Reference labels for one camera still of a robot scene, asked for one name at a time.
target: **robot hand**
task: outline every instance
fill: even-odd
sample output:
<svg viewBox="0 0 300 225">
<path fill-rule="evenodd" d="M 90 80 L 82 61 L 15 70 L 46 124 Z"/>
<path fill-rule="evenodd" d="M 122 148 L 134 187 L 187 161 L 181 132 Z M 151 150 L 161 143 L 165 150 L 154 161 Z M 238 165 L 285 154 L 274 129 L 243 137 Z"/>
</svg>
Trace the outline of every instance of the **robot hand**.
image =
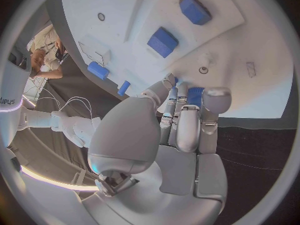
<svg viewBox="0 0 300 225">
<path fill-rule="evenodd" d="M 80 148 L 90 147 L 91 138 L 101 122 L 100 117 L 92 120 L 79 116 L 68 117 L 62 111 L 53 111 L 51 119 L 54 120 L 51 129 L 55 132 L 63 132 L 66 138 Z"/>
</svg>

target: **man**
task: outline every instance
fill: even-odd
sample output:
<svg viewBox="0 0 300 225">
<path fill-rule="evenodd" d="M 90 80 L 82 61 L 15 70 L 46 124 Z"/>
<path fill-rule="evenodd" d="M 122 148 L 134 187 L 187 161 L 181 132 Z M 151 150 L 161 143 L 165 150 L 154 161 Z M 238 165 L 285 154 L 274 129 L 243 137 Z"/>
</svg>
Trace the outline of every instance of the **man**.
<svg viewBox="0 0 300 225">
<path fill-rule="evenodd" d="M 59 50 L 60 54 L 64 54 L 65 48 L 52 24 L 34 37 L 34 43 L 30 50 L 33 52 L 31 55 L 31 74 L 34 77 L 49 79 L 60 79 L 63 77 L 61 64 L 56 58 L 56 53 Z M 50 68 L 51 71 L 41 71 L 43 64 Z"/>
</svg>

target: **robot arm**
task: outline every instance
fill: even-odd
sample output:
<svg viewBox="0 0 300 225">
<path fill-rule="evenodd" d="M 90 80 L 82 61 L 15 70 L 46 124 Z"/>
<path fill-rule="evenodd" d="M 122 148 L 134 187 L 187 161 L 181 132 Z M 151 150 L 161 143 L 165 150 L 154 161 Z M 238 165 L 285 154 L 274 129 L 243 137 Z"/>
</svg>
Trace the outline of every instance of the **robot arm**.
<svg viewBox="0 0 300 225">
<path fill-rule="evenodd" d="M 62 111 L 52 113 L 29 110 L 22 106 L 18 130 L 26 128 L 51 128 L 55 132 L 63 134 L 78 147 L 90 146 L 91 138 L 101 119 L 95 117 L 92 120 L 79 116 L 68 117 Z"/>
</svg>

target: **man's arm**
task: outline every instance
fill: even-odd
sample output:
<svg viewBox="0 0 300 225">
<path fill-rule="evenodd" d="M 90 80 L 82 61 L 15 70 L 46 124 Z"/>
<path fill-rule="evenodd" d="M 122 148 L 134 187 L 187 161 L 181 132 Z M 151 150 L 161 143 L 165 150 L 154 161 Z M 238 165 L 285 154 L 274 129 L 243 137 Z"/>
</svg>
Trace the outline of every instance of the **man's arm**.
<svg viewBox="0 0 300 225">
<path fill-rule="evenodd" d="M 61 66 L 52 71 L 40 71 L 36 77 L 42 77 L 47 79 L 61 79 L 63 77 L 63 72 Z"/>
</svg>

